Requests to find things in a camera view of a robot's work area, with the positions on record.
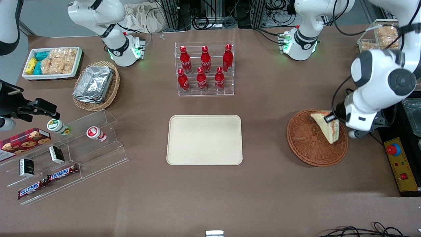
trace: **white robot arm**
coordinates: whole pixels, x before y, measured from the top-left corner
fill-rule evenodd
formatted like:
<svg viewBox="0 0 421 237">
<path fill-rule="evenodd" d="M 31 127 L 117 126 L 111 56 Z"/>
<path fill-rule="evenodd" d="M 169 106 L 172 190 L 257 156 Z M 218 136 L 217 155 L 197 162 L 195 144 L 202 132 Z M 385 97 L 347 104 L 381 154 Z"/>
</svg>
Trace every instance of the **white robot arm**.
<svg viewBox="0 0 421 237">
<path fill-rule="evenodd" d="M 302 23 L 299 28 L 285 31 L 280 37 L 285 44 L 282 52 L 292 59 L 302 61 L 310 57 L 316 47 L 317 38 L 325 26 L 321 16 L 335 16 L 348 13 L 355 0 L 296 0 L 295 11 L 300 14 Z"/>
<path fill-rule="evenodd" d="M 117 25 L 125 18 L 124 6 L 119 0 L 74 1 L 69 3 L 67 12 L 74 23 L 102 38 L 117 65 L 127 67 L 141 58 L 139 38 L 124 35 Z"/>
<path fill-rule="evenodd" d="M 19 17 L 23 0 L 0 0 L 0 56 L 11 53 L 19 43 Z"/>
<path fill-rule="evenodd" d="M 418 0 L 370 0 L 394 14 L 399 22 L 400 50 L 373 49 L 362 52 L 351 65 L 357 89 L 336 106 L 335 114 L 352 128 L 352 138 L 387 126 L 381 110 L 399 103 L 411 94 L 421 77 L 420 6 Z"/>
</svg>

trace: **acrylic bottle rack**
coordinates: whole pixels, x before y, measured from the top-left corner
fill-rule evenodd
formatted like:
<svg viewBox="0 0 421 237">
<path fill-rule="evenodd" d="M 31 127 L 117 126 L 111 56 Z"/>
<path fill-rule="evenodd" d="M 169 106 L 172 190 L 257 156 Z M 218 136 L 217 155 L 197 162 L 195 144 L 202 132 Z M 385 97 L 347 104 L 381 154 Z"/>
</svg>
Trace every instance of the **acrylic bottle rack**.
<svg viewBox="0 0 421 237">
<path fill-rule="evenodd" d="M 215 74 L 216 68 L 222 67 L 222 57 L 225 52 L 225 45 L 226 44 L 232 45 L 232 55 L 234 56 L 234 60 L 232 62 L 232 70 L 229 72 L 223 72 L 225 75 L 225 89 L 221 92 L 216 91 L 215 88 Z M 208 84 L 208 90 L 206 92 L 199 91 L 197 85 L 197 68 L 201 66 L 200 56 L 202 55 L 202 46 L 208 46 L 208 52 L 211 57 L 211 72 L 206 74 L 206 83 Z M 187 53 L 190 55 L 190 60 L 192 61 L 192 72 L 186 73 L 188 77 L 188 82 L 190 85 L 190 92 L 183 93 L 181 92 L 180 85 L 177 82 L 178 74 L 177 70 L 181 68 L 180 62 L 180 46 L 185 46 Z M 199 43 L 176 43 L 175 46 L 175 63 L 176 63 L 176 70 L 175 70 L 175 82 L 177 83 L 178 94 L 180 97 L 190 97 L 190 96 L 229 96 L 234 95 L 234 71 L 235 71 L 235 50 L 234 50 L 234 42 L 232 41 L 224 41 L 224 42 L 199 42 Z"/>
<path fill-rule="evenodd" d="M 47 178 L 47 175 L 54 174 L 72 164 L 77 164 L 79 172 L 53 181 L 46 187 L 24 196 L 18 201 L 21 205 L 29 205 L 127 162 L 129 160 L 126 157 L 124 147 L 117 140 L 114 127 L 112 126 L 116 121 L 117 119 L 106 110 L 100 110 L 67 123 L 72 127 L 72 132 L 68 136 L 50 132 L 51 142 L 0 164 L 1 175 L 5 175 L 2 178 L 7 179 L 9 189 L 16 191 L 17 199 L 19 190 L 40 181 L 42 178 Z M 101 131 L 105 132 L 107 140 L 99 143 L 97 140 L 88 138 L 86 130 L 91 126 L 97 126 Z M 64 163 L 57 164 L 51 160 L 48 148 L 52 145 L 62 150 L 65 159 Z M 28 178 L 19 176 L 19 160 L 22 158 L 34 161 L 34 176 Z"/>
</svg>

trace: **snack box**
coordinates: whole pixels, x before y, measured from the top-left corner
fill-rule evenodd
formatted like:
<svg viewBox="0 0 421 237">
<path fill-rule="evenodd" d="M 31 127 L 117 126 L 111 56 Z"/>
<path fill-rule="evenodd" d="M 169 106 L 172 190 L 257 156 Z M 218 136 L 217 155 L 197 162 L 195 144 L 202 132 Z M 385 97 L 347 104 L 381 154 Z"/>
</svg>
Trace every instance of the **snack box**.
<svg viewBox="0 0 421 237">
<path fill-rule="evenodd" d="M 31 58 L 35 57 L 35 53 L 37 52 L 45 52 L 45 51 L 51 51 L 53 49 L 66 49 L 66 48 L 74 48 L 77 49 L 75 62 L 73 64 L 72 73 L 66 73 L 66 74 L 45 74 L 45 75 L 28 75 L 25 73 L 25 68 L 28 66 L 29 61 Z M 28 81 L 51 81 L 51 80 L 64 80 L 64 79 L 76 79 L 73 78 L 76 76 L 76 73 L 78 72 L 80 61 L 82 58 L 82 49 L 79 47 L 62 47 L 62 48 L 35 48 L 31 49 L 29 52 L 28 59 L 25 63 L 25 67 L 22 71 L 22 77 L 27 79 Z"/>
<path fill-rule="evenodd" d="M 51 141 L 48 132 L 32 128 L 0 142 L 0 161 L 29 151 Z"/>
</svg>

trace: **red emergency stop button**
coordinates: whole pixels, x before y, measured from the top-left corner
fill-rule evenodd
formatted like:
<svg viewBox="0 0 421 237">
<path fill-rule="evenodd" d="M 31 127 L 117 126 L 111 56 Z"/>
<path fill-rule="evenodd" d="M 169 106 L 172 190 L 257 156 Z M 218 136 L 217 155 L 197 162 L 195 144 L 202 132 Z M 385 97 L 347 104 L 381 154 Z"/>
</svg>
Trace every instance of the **red emergency stop button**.
<svg viewBox="0 0 421 237">
<path fill-rule="evenodd" d="M 408 179 L 408 175 L 406 173 L 400 174 L 400 179 Z"/>
<path fill-rule="evenodd" d="M 400 155 L 400 147 L 396 143 L 392 143 L 391 145 L 387 146 L 386 151 L 388 154 L 393 155 L 393 156 Z"/>
</svg>

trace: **red bottle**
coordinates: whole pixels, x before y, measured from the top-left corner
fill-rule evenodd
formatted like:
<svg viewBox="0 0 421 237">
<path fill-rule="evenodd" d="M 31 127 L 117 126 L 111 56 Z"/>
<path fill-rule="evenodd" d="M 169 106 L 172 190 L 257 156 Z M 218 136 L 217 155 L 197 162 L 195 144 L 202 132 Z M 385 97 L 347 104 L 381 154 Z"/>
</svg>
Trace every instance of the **red bottle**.
<svg viewBox="0 0 421 237">
<path fill-rule="evenodd" d="M 211 56 L 208 53 L 208 47 L 202 46 L 202 56 L 200 56 L 200 60 L 202 61 L 203 71 L 205 73 L 211 72 Z"/>
<path fill-rule="evenodd" d="M 224 55 L 222 57 L 222 69 L 224 70 L 224 72 L 231 72 L 232 70 L 232 61 L 234 60 L 234 56 L 232 55 L 232 45 L 227 44 L 225 46 L 225 52 Z"/>
<path fill-rule="evenodd" d="M 182 68 L 177 71 L 179 75 L 179 85 L 182 93 L 189 93 L 190 92 L 190 85 L 187 79 L 187 76 L 184 74 Z"/>
<path fill-rule="evenodd" d="M 206 83 L 206 75 L 202 67 L 197 69 L 197 85 L 199 86 L 200 92 L 206 92 L 208 90 L 208 84 Z"/>
<path fill-rule="evenodd" d="M 222 68 L 217 67 L 216 74 L 215 74 L 215 88 L 217 92 L 221 92 L 225 89 L 224 81 L 225 81 L 225 76 L 222 73 Z"/>
<path fill-rule="evenodd" d="M 192 72 L 192 61 L 190 60 L 190 55 L 187 53 L 185 46 L 180 46 L 180 61 L 181 66 L 184 69 L 185 73 L 191 73 Z"/>
</svg>

